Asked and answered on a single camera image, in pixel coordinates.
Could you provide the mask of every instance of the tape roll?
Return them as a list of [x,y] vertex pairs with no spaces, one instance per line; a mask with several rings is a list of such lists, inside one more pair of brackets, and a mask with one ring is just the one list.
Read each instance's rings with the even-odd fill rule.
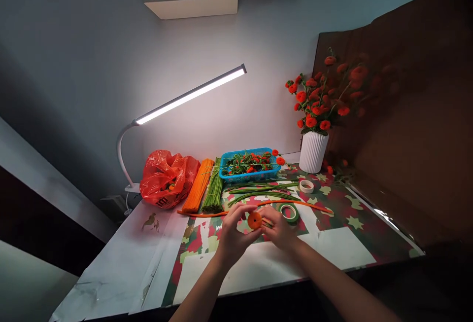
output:
[[314,192],[314,184],[308,180],[301,180],[299,182],[299,190],[305,194],[312,194]]
[[[291,217],[287,217],[284,215],[284,212],[282,211],[284,208],[288,208],[293,212],[293,215]],[[299,219],[299,211],[297,211],[296,206],[293,203],[285,203],[279,206],[279,212],[282,213],[282,216],[288,221],[289,223],[296,222]]]

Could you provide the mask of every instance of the ribbed vase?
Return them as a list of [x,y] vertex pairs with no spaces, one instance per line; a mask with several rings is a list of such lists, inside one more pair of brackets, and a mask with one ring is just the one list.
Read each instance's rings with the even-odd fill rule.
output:
[[304,134],[299,160],[299,166],[304,172],[315,174],[320,171],[328,142],[329,135],[324,136],[316,132]]

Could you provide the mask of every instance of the white shelf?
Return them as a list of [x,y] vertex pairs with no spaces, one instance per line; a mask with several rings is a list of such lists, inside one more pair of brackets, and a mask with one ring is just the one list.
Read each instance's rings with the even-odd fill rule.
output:
[[160,19],[236,14],[238,0],[143,0]]

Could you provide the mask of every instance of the lamp arm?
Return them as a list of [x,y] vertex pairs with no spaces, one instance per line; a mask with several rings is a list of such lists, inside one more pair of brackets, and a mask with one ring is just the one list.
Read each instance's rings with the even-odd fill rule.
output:
[[125,163],[123,163],[123,158],[122,158],[122,139],[123,139],[123,135],[125,134],[125,132],[127,132],[130,128],[134,127],[134,126],[139,126],[135,121],[133,121],[131,124],[128,124],[127,126],[125,126],[123,128],[123,130],[120,132],[120,134],[118,135],[118,139],[117,139],[117,155],[118,155],[118,161],[120,162],[120,166],[122,167],[122,171],[123,173],[125,174],[125,176],[127,177],[127,180],[128,182],[130,183],[130,187],[133,187],[133,181],[132,179],[130,178],[130,176],[128,175],[128,172],[127,172],[127,168],[125,168]]

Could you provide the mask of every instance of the forearm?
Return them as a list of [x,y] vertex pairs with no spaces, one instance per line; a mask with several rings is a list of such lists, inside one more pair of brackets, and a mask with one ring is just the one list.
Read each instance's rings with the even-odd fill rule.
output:
[[378,299],[298,239],[291,255],[348,322],[399,321]]
[[207,321],[228,268],[213,258],[170,321]]

